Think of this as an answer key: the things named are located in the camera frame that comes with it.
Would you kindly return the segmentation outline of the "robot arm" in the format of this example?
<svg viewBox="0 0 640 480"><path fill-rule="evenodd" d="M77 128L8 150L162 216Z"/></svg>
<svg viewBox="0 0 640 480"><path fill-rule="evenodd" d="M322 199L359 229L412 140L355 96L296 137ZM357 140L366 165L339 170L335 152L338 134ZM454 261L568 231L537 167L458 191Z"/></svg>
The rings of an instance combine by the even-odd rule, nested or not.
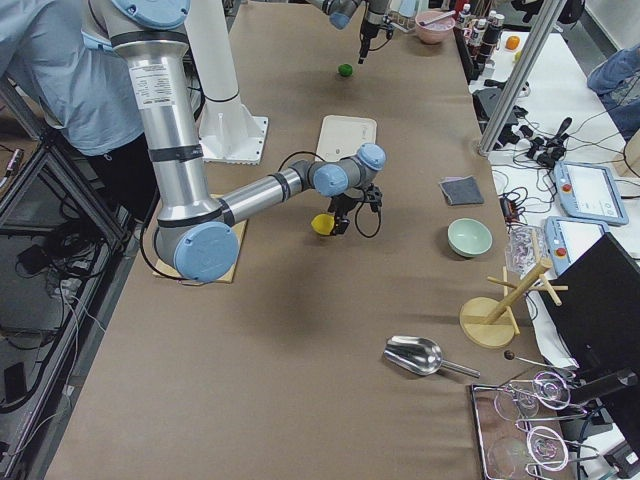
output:
<svg viewBox="0 0 640 480"><path fill-rule="evenodd" d="M383 28L390 2L388 0L310 0L313 5L329 17L330 23L339 30L351 21L358 7L364 3L365 11L360 26L360 50L358 63L363 64L371 49L371 41Z"/></svg>
<svg viewBox="0 0 640 480"><path fill-rule="evenodd" d="M127 63L162 202L154 247L186 279L209 283L229 271L237 223L308 189L329 198L367 189L385 165L384 150L366 143L213 197L205 160L258 161L268 125L241 101L222 4L87 1L83 35Z"/></svg>

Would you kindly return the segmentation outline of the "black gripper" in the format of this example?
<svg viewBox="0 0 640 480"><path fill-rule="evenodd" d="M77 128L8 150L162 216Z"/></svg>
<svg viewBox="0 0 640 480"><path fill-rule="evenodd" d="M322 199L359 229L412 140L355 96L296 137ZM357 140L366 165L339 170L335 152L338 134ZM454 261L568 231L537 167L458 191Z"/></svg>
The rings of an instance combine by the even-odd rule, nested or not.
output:
<svg viewBox="0 0 640 480"><path fill-rule="evenodd" d="M369 204L371 210L381 217L382 192L374 184L357 188L355 193L342 193L331 197L328 211L333 214L332 236L343 235L349 227L348 213L358 205Z"/></svg>
<svg viewBox="0 0 640 480"><path fill-rule="evenodd" d="M360 50L358 63L363 64L368 56L371 41L377 37L384 15L381 13L365 13L360 27Z"/></svg>

